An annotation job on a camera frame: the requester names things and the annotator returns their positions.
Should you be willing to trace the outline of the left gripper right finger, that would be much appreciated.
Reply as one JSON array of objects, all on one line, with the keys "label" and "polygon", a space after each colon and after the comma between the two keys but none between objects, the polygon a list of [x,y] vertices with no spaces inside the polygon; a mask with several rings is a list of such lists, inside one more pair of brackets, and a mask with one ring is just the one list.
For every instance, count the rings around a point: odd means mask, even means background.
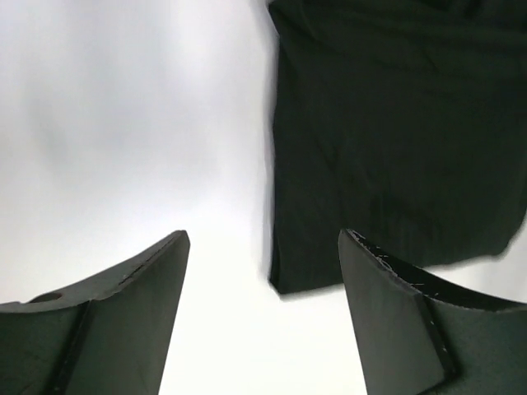
[{"label": "left gripper right finger", "polygon": [[525,395],[526,306],[338,239],[369,395]]}]

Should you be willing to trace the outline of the black tank top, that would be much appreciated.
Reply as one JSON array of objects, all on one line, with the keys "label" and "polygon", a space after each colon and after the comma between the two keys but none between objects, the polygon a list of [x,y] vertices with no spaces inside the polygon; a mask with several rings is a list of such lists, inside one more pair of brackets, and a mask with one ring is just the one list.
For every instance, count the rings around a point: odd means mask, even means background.
[{"label": "black tank top", "polygon": [[498,256],[526,212],[523,1],[273,1],[282,294],[342,282],[355,230],[418,267]]}]

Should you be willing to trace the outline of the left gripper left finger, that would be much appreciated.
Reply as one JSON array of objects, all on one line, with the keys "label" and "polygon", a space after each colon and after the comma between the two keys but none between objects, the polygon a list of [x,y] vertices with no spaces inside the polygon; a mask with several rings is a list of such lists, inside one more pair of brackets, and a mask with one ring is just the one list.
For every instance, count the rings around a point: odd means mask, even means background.
[{"label": "left gripper left finger", "polygon": [[1,392],[157,394],[189,258],[177,230],[70,286],[1,307]]}]

